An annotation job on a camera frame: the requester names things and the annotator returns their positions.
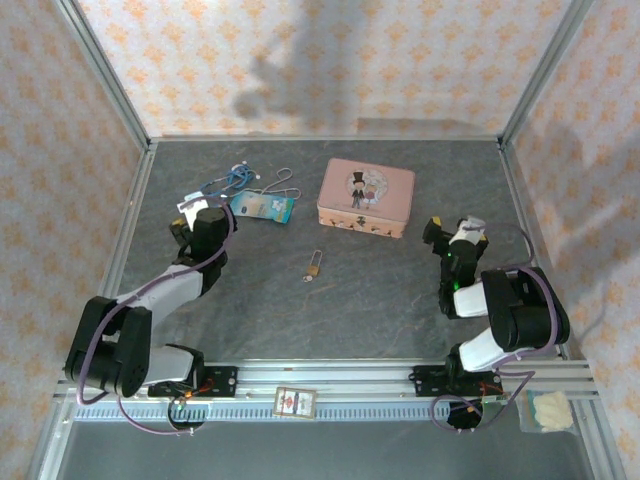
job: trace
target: cartoon illustration on box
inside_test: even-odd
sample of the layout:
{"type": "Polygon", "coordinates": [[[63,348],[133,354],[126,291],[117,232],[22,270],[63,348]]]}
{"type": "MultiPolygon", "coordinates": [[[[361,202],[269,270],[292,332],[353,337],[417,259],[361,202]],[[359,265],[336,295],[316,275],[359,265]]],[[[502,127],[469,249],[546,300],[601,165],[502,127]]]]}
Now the cartoon illustration on box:
{"type": "Polygon", "coordinates": [[[347,179],[347,190],[353,198],[351,208],[369,209],[387,193],[387,178],[379,170],[358,170],[347,179]]]}

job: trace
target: tin box lid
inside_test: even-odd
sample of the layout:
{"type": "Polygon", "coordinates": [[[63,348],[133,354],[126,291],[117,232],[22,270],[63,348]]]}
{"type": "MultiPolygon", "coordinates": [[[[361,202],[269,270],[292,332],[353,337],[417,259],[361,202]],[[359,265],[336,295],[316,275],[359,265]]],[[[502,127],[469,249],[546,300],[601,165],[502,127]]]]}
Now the tin box lid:
{"type": "Polygon", "coordinates": [[[411,170],[332,158],[318,208],[406,223],[414,181],[411,170]]]}

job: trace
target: pink tin box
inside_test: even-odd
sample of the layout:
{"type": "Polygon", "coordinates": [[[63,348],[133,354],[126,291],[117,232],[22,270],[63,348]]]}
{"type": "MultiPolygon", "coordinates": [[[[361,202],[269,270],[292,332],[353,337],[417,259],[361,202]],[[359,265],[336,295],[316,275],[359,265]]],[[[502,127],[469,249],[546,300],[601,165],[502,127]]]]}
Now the pink tin box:
{"type": "Polygon", "coordinates": [[[320,224],[400,238],[414,179],[410,170],[332,158],[318,197],[320,224]]]}

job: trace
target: patterned wallpaper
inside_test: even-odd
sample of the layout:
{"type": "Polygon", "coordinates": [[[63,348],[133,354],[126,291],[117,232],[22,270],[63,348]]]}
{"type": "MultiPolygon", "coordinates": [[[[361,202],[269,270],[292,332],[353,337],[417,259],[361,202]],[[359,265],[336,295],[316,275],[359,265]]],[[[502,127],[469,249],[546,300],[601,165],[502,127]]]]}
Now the patterned wallpaper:
{"type": "Polygon", "coordinates": [[[570,0],[80,0],[151,136],[494,135],[570,0]]]}
{"type": "Polygon", "coordinates": [[[594,3],[515,151],[527,215],[537,218],[627,474],[640,478],[637,0],[594,3]]]}
{"type": "Polygon", "coordinates": [[[139,152],[51,0],[0,2],[0,478],[22,478],[139,152]]]}

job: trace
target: floral wallpaper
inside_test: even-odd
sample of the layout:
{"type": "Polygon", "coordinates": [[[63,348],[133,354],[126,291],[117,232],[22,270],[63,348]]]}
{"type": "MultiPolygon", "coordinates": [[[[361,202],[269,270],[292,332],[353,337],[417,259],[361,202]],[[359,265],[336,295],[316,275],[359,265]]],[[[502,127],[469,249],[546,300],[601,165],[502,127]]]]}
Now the floral wallpaper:
{"type": "Polygon", "coordinates": [[[515,141],[527,215],[640,478],[640,9],[601,0],[515,141]]]}
{"type": "Polygon", "coordinates": [[[151,136],[495,135],[570,0],[80,0],[151,136]]]}
{"type": "Polygon", "coordinates": [[[54,2],[0,3],[0,478],[23,478],[140,152],[54,2]]]}

